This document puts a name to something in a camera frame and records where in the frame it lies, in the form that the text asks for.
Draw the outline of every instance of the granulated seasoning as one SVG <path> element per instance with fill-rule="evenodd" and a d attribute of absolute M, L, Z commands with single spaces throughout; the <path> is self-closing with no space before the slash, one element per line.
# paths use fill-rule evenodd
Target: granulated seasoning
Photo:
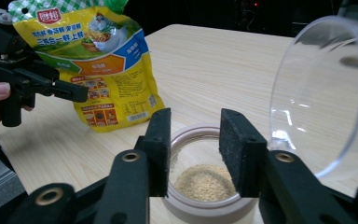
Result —
<path fill-rule="evenodd" d="M 231 176 L 225 167 L 202 164 L 185 170 L 173 186 L 187 198 L 202 201 L 222 201 L 235 194 Z"/>

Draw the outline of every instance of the light wood tabletop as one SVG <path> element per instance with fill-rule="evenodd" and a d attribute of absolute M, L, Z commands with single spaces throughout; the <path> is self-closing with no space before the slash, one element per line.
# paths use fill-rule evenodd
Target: light wood tabletop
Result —
<path fill-rule="evenodd" d="M 270 95 L 292 40 L 178 24 L 147 36 L 158 94 L 172 110 L 172 133 L 219 123 L 221 109 L 228 108 L 269 140 Z M 19 127 L 0 125 L 0 143 L 27 192 L 60 182 L 80 190 L 106 177 L 114 157 L 132 149 L 147 124 L 96 133 L 80 122 L 72 102 L 37 95 Z M 254 223 L 261 222 L 256 212 Z M 151 199 L 151 223 L 180 222 L 157 198 Z"/>

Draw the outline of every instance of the plastic pouch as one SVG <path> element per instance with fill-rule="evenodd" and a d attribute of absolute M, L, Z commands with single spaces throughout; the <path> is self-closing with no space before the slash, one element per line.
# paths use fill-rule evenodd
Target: plastic pouch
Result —
<path fill-rule="evenodd" d="M 164 108 L 139 24 L 122 15 L 127 1 L 13 1 L 15 29 L 60 79 L 89 87 L 79 118 L 97 133 L 149 120 Z"/>

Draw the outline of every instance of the barcode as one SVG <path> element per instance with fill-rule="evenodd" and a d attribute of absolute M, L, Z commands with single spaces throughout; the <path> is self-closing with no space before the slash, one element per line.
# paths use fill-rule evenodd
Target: barcode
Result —
<path fill-rule="evenodd" d="M 156 105 L 156 98 L 154 97 L 153 94 L 151 94 L 151 95 L 149 96 L 149 103 L 150 103 L 150 106 L 151 106 L 151 107 L 153 107 L 153 106 Z"/>
<path fill-rule="evenodd" d="M 131 122 L 131 121 L 135 121 L 137 119 L 147 118 L 148 116 L 149 116 L 149 112 L 145 111 L 141 114 L 127 116 L 127 121 Z"/>

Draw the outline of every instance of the brand logo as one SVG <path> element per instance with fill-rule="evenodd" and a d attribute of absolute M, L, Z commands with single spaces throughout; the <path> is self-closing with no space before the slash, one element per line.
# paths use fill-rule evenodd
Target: brand logo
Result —
<path fill-rule="evenodd" d="M 57 8 L 40 10 L 36 12 L 37 19 L 45 24 L 52 24 L 61 19 L 61 13 Z"/>

